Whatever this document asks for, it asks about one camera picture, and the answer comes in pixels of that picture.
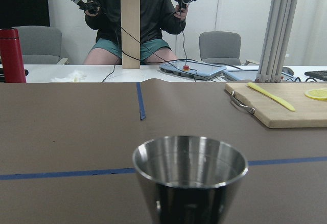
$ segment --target person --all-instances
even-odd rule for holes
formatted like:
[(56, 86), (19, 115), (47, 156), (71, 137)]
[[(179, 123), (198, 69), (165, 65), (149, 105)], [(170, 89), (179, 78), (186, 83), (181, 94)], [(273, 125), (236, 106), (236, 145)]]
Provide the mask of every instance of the person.
[[(120, 0), (88, 0), (100, 4), (100, 11), (85, 11), (86, 24), (97, 31), (96, 44), (84, 64), (122, 64)], [(162, 30), (181, 33), (186, 26), (187, 9), (173, 6), (171, 0), (141, 0), (141, 62), (159, 64), (178, 59), (168, 43), (162, 39)]]

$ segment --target brown table surface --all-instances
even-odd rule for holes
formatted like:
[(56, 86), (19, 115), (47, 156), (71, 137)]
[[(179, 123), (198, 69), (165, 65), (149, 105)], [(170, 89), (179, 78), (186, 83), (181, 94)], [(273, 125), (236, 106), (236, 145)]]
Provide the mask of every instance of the brown table surface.
[(140, 121), (135, 83), (0, 83), (0, 223), (151, 223), (131, 155), (171, 135), (249, 160), (224, 223), (327, 223), (327, 128), (269, 129), (224, 86), (142, 82)]

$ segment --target white table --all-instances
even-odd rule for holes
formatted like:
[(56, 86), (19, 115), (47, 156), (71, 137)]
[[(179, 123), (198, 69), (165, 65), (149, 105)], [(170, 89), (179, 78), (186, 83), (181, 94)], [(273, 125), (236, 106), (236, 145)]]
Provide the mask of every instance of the white table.
[[(257, 65), (242, 65), (242, 69), (258, 69)], [(29, 71), (26, 76), (27, 82), (47, 83), (60, 82), (65, 80), (53, 80), (54, 78), (67, 78), (74, 72), (84, 75), (80, 82), (102, 82), (102, 80), (113, 71), (113, 65), (59, 65), (59, 64), (26, 64), (24, 68)], [(327, 66), (290, 66), (295, 77), (305, 81), (308, 76), (306, 71), (327, 70)], [(168, 82), (195, 82), (193, 78), (179, 77), (174, 74), (162, 72), (157, 65), (141, 65), (140, 69), (122, 69), (116, 65), (114, 72), (107, 77), (105, 82), (142, 82), (148, 79), (157, 78)], [(218, 82), (225, 82), (223, 77), (213, 79)]]

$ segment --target blue tape line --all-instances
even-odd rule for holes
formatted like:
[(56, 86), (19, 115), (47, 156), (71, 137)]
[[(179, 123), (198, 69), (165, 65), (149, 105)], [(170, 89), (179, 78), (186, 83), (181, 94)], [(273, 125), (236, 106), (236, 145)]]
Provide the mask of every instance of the blue tape line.
[(33, 173), (33, 174), (3, 174), (3, 175), (0, 175), (0, 181), (1, 180), (25, 180), (25, 179), (38, 179), (38, 178), (72, 177), (72, 176), (91, 176), (91, 175), (106, 175), (106, 174), (131, 174), (131, 173), (135, 173), (134, 168)]
[(139, 118), (142, 121), (145, 118), (145, 109), (143, 104), (141, 84), (139, 82), (136, 83), (136, 89), (137, 89), (137, 97), (138, 97), (138, 105), (139, 105)]
[(273, 165), (273, 164), (296, 164), (327, 161), (327, 156), (319, 156), (315, 158), (299, 158), (299, 159), (273, 159), (273, 160), (256, 160), (249, 161), (249, 166)]
[[(327, 156), (320, 156), (316, 158), (299, 158), (299, 159), (256, 160), (256, 161), (249, 161), (248, 164), (249, 166), (260, 166), (260, 165), (296, 164), (296, 163), (309, 163), (309, 162), (322, 162), (322, 161), (327, 161)], [(0, 181), (72, 177), (72, 176), (92, 176), (92, 175), (106, 175), (106, 174), (131, 174), (131, 173), (135, 173), (134, 168), (33, 173), (33, 174), (3, 174), (0, 175)]]

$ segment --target crumpled tissue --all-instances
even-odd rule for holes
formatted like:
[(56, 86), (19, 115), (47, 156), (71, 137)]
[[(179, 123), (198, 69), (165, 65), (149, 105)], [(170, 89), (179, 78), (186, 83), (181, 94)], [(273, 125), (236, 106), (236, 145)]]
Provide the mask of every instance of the crumpled tissue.
[(64, 78), (52, 78), (51, 82), (81, 82), (81, 80), (84, 80), (85, 77), (86, 74), (84, 72), (74, 71)]

